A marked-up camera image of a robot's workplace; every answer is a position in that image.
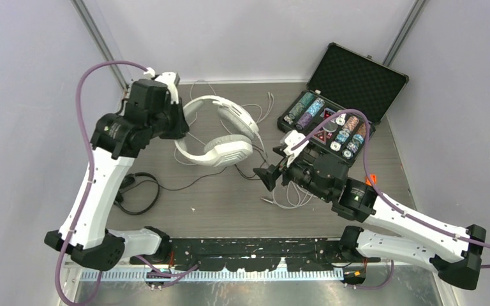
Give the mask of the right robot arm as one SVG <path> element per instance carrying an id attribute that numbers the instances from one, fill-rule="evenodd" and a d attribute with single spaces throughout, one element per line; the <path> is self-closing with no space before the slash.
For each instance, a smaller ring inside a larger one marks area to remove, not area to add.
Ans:
<path id="1" fill-rule="evenodd" d="M 437 274 L 460 289 L 477 288 L 483 248 L 467 242 L 483 242 L 486 230 L 476 224 L 465 228 L 435 221 L 394 202 L 386 194 L 348 176 L 349 167 L 332 155 L 301 153 L 293 161 L 284 157 L 277 165 L 254 168 L 269 191 L 276 181 L 290 182 L 332 204 L 332 211 L 360 226 L 346 226 L 338 242 L 339 255 L 346 261 L 386 258 L 419 266 Z M 368 224 L 391 231 L 391 236 L 366 230 Z"/>

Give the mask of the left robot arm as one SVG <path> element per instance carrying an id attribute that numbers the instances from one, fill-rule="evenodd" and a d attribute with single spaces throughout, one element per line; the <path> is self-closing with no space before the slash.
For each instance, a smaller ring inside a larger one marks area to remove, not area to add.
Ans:
<path id="1" fill-rule="evenodd" d="M 91 155 L 77 199 L 64 224 L 49 231 L 45 244 L 64 251 L 84 268 L 111 270 L 120 260 L 147 256 L 162 264 L 170 255 L 169 236 L 152 226 L 119 231 L 107 220 L 121 183 L 139 152 L 153 138 L 178 140 L 189 131 L 175 73 L 132 83 L 122 115 L 108 113 L 96 123 L 87 145 Z"/>

